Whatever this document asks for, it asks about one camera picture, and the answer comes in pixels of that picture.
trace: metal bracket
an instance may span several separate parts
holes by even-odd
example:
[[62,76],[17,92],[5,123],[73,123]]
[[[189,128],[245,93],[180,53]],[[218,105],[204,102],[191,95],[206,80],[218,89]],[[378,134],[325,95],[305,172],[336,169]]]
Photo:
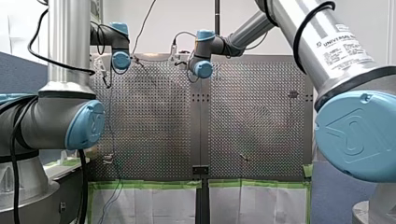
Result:
[[192,166],[193,175],[209,175],[209,166]]

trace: white wall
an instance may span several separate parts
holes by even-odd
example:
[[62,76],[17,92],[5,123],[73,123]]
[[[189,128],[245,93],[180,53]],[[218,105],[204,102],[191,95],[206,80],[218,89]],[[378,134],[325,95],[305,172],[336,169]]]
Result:
[[[140,31],[151,1],[149,0],[104,0],[105,23],[126,22],[130,28],[131,48]],[[221,33],[229,34],[251,17],[258,8],[251,0],[227,0],[221,4]],[[180,31],[196,33],[200,29],[214,30],[213,0],[161,0],[151,11],[136,52],[169,52],[172,40]],[[177,40],[180,49],[193,49],[194,40],[183,35]],[[265,43],[250,53],[291,54],[283,35],[274,30]]]
[[[38,18],[45,9],[35,0],[0,0],[0,51],[40,62],[28,52],[27,45],[35,33]],[[42,24],[33,50],[47,56],[47,17]]]
[[[340,19],[350,26],[379,63],[389,62],[389,13],[393,11],[389,10],[389,2],[393,1],[336,0]],[[127,22],[133,47],[150,4],[150,0],[104,0],[105,22]],[[253,0],[222,0],[221,33],[227,35],[235,31],[257,10]],[[176,33],[195,33],[199,29],[214,29],[213,0],[157,1],[136,52],[168,52]],[[177,43],[180,48],[193,49],[193,40],[189,36],[181,37]],[[261,46],[249,53],[291,54],[291,49],[279,29],[275,28]]]
[[[393,16],[395,0],[336,0],[337,14],[355,33],[379,63],[396,64],[396,36]],[[126,21],[130,27],[131,48],[151,0],[104,0],[104,22]],[[27,52],[37,20],[44,7],[35,0],[0,0],[0,51],[37,61]],[[221,33],[233,32],[258,10],[253,0],[221,1]],[[213,0],[158,0],[151,12],[136,52],[168,52],[176,33],[214,29]],[[193,49],[193,39],[183,35],[180,49]],[[48,21],[44,20],[34,46],[40,54],[48,51]],[[285,38],[275,28],[254,54],[291,54]]]

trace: perforated metal panel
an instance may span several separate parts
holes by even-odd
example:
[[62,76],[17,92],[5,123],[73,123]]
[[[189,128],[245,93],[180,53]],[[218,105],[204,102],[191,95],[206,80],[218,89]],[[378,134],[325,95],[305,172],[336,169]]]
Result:
[[134,64],[115,76],[112,94],[101,76],[94,77],[115,137],[107,125],[92,179],[117,177],[114,166],[103,163],[113,142],[122,178],[192,179],[193,165],[209,165],[209,178],[304,178],[303,164],[311,162],[312,86],[292,57],[213,61],[212,79],[194,84],[168,63]]
[[210,178],[304,176],[311,150],[304,148],[307,137],[311,140],[304,130],[312,128],[305,111],[312,106],[312,88],[290,58],[260,57],[217,63],[211,82]]
[[115,75],[112,93],[101,76],[92,81],[115,136],[113,141],[107,124],[91,165],[93,179],[117,178],[114,166],[103,163],[113,143],[122,178],[191,179],[190,82],[167,63],[142,64]]

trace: wire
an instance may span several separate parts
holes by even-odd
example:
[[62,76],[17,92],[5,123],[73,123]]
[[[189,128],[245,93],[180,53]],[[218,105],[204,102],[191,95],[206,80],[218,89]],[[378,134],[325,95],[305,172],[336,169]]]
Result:
[[84,149],[79,149],[78,154],[79,154],[79,158],[81,159],[81,170],[82,170],[82,204],[81,204],[81,213],[79,217],[79,224],[84,224],[85,217],[87,216],[87,208],[88,208],[87,162],[85,161]]
[[[174,45],[177,46],[177,38],[180,35],[190,35],[190,36],[196,37],[196,35],[194,35],[193,33],[188,32],[188,31],[179,32],[177,35],[175,35],[175,38],[174,38],[173,43],[172,43],[172,46],[174,46]],[[137,63],[139,61],[149,62],[149,63],[164,63],[164,62],[168,62],[168,59],[164,59],[164,60],[147,60],[147,59],[137,58],[135,55],[134,55],[134,59],[135,59],[135,61]]]
[[43,5],[43,6],[48,6],[49,5],[48,1],[46,2],[45,0],[44,0],[44,2],[41,2],[40,0],[37,0],[37,2],[39,4],[41,4],[41,5]]
[[300,54],[299,54],[299,48],[300,48],[300,40],[301,37],[303,36],[303,31],[306,27],[306,25],[308,25],[309,22],[311,22],[311,20],[322,10],[325,9],[332,9],[335,10],[335,3],[332,1],[326,1],[321,3],[319,6],[317,6],[316,8],[314,8],[312,11],[310,11],[305,19],[303,20],[303,22],[301,23],[300,27],[297,29],[296,35],[294,37],[294,41],[293,41],[293,57],[294,57],[294,61],[296,62],[297,66],[300,68],[300,70],[306,74],[303,65],[301,64],[301,59],[300,59]]
[[199,80],[199,77],[197,77],[197,79],[195,79],[195,80],[191,80],[189,70],[187,70],[186,76],[189,79],[190,83],[196,83]]
[[43,60],[43,61],[46,61],[47,63],[53,63],[53,64],[55,64],[55,65],[58,65],[58,66],[62,67],[62,68],[65,68],[65,69],[70,69],[70,70],[75,70],[75,71],[80,71],[80,72],[88,73],[88,74],[90,74],[90,76],[95,75],[95,71],[93,71],[93,70],[85,69],[85,68],[77,68],[77,67],[70,66],[70,65],[67,65],[67,64],[64,64],[64,63],[58,63],[58,62],[55,62],[55,61],[53,61],[53,60],[51,60],[51,59],[48,59],[48,58],[46,58],[46,57],[43,57],[43,56],[41,56],[41,55],[35,53],[35,52],[32,50],[32,45],[35,43],[35,40],[37,39],[38,33],[40,32],[41,22],[43,21],[44,16],[45,16],[48,12],[49,12],[49,10],[46,9],[46,10],[41,14],[40,19],[38,20],[38,25],[37,25],[37,29],[35,30],[35,35],[33,36],[32,40],[30,41],[30,43],[29,43],[29,45],[28,45],[28,48],[27,48],[27,49],[29,50],[29,52],[30,52],[31,54],[35,55],[37,58],[39,58],[39,59],[41,59],[41,60]]
[[[108,118],[107,118],[107,128],[108,128],[108,130],[110,131],[110,134],[111,134],[111,139],[112,139],[112,151],[113,151],[113,154],[114,154],[114,156],[115,156],[115,160],[114,160],[114,163],[113,163],[113,164],[114,164],[114,168],[116,169],[116,173],[117,173],[119,182],[118,182],[116,188],[114,189],[113,194],[111,195],[111,197],[107,200],[107,202],[106,202],[105,205],[103,206],[103,208],[102,208],[102,215],[101,215],[100,219],[98,220],[98,224],[99,224],[99,223],[102,224],[102,223],[104,222],[107,209],[111,206],[111,204],[113,204],[113,203],[120,197],[120,193],[121,193],[122,190],[123,190],[123,183],[122,183],[122,179],[121,179],[121,176],[120,176],[120,167],[119,167],[119,166],[117,165],[117,163],[116,163],[116,158],[117,158],[117,155],[116,155],[116,136],[115,136],[115,133],[114,133],[114,131],[113,131],[113,127],[112,127],[112,125],[111,125],[112,99],[113,99],[113,88],[111,88],[111,90],[110,90],[110,95],[109,95],[109,100],[108,100],[108,109],[107,109],[107,114],[108,114]],[[119,188],[120,185],[121,185],[120,191],[119,191],[119,193],[118,193],[117,196],[116,196],[117,189]]]
[[113,66],[113,60],[110,59],[110,72],[111,72],[111,70],[113,70],[117,75],[124,75],[126,72],[128,72],[128,69],[129,68],[127,68],[127,69],[125,69],[125,70],[123,70],[122,72],[119,73],[116,70],[116,68]]
[[15,140],[16,140],[16,133],[21,127],[21,122],[26,115],[27,111],[29,110],[30,106],[37,100],[37,96],[34,96],[29,103],[24,107],[22,112],[18,115],[18,119],[15,122],[14,129],[12,130],[12,134],[10,137],[10,154],[12,160],[12,169],[14,173],[14,223],[20,224],[20,211],[19,211],[19,203],[20,203],[20,174],[18,170],[18,162],[17,162],[17,155],[15,153]]
[[194,35],[193,33],[190,33],[190,32],[188,32],[188,31],[182,31],[182,32],[178,33],[177,35],[175,35],[175,38],[174,38],[174,41],[173,41],[173,45],[176,45],[177,38],[178,38],[180,35],[190,35],[190,36],[193,36],[193,37],[197,37],[197,36]]
[[267,19],[269,22],[271,22],[274,26],[278,26],[277,22],[272,18],[270,14],[270,9],[268,7],[268,0],[263,0],[264,2],[264,12],[267,15]]
[[253,46],[253,47],[251,47],[251,48],[245,49],[245,50],[251,50],[251,49],[257,48],[260,44],[262,44],[262,42],[264,42],[264,40],[265,40],[265,38],[266,38],[267,36],[268,36],[268,32],[265,33],[264,37],[262,38],[262,40],[261,40],[257,45],[255,45],[255,46]]
[[151,13],[151,10],[153,9],[155,2],[157,2],[157,0],[153,0],[152,1],[151,6],[150,6],[150,8],[148,10],[148,14],[146,15],[146,18],[143,20],[142,28],[140,29],[140,33],[139,33],[139,35],[136,38],[136,42],[134,43],[134,50],[132,51],[132,55],[134,55],[134,52],[136,51],[137,43],[139,41],[140,36],[143,34],[143,30],[145,29],[146,21],[149,18],[149,14]]
[[[106,43],[105,43],[105,32],[103,31],[102,27],[101,27],[98,23],[96,23],[96,22],[94,22],[94,21],[91,21],[91,23],[93,23],[93,24],[95,24],[95,25],[97,26],[97,29],[96,29],[96,38],[98,39],[98,44],[96,45],[96,49],[97,49],[97,51],[98,51],[98,54],[99,54],[99,55],[102,55],[103,53],[105,53],[105,48],[106,48]],[[103,44],[101,43],[102,41],[101,41],[101,38],[100,38],[100,36],[99,36],[99,31],[100,31],[101,34],[102,34]]]

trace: light blue joint cap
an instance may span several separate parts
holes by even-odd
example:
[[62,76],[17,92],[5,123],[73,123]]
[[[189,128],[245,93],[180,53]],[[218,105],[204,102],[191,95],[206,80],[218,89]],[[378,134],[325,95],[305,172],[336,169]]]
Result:
[[206,41],[215,38],[216,33],[211,30],[199,30],[197,32],[197,41]]
[[209,61],[200,61],[194,66],[194,74],[200,78],[209,78],[213,74],[213,65]]
[[113,66],[120,70],[128,69],[131,65],[131,57],[124,51],[117,51],[112,56]]
[[114,29],[128,35],[128,25],[125,22],[116,22],[113,21],[110,23],[110,26],[113,27]]
[[69,150],[93,147],[105,128],[105,108],[97,100],[89,101],[75,115],[67,130],[65,147]]
[[349,91],[318,112],[316,141],[327,160],[360,180],[396,182],[396,96]]
[[13,101],[16,100],[22,96],[28,96],[31,94],[27,94],[27,93],[7,93],[7,94],[0,94],[0,105],[1,104],[5,104],[8,101]]

